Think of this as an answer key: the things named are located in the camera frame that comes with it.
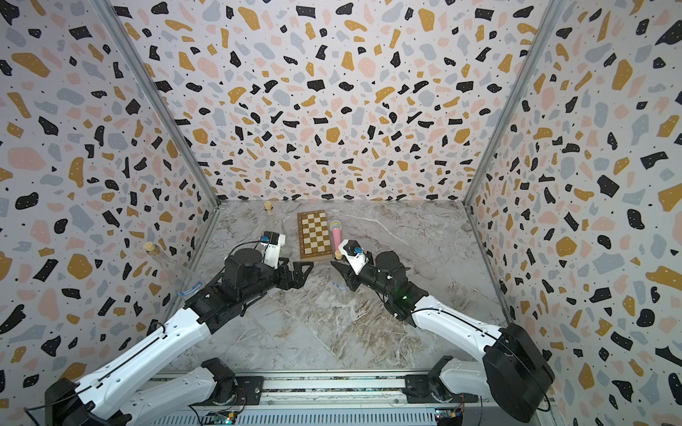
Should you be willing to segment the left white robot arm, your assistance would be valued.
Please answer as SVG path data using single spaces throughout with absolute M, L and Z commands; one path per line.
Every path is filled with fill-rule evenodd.
M 314 265 L 267 258 L 255 248 L 229 255 L 223 269 L 170 319 L 133 348 L 77 380 L 62 378 L 44 393 L 47 425 L 140 425 L 203 402 L 246 405 L 234 371 L 218 358 L 144 390 L 150 378 L 223 326 L 246 314 L 271 289 L 300 289 Z

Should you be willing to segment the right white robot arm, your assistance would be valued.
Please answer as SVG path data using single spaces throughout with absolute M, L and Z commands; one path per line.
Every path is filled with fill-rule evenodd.
M 492 398 L 507 415 L 525 424 L 548 401 L 555 374 L 521 326 L 488 324 L 448 307 L 408 279 L 393 251 L 374 260 L 357 253 L 330 264 L 351 291 L 362 286 L 375 291 L 394 319 L 439 335 L 479 363 L 478 369 L 468 370 L 443 357 L 427 381 L 427 391 L 435 399 L 446 402 L 461 393 Z

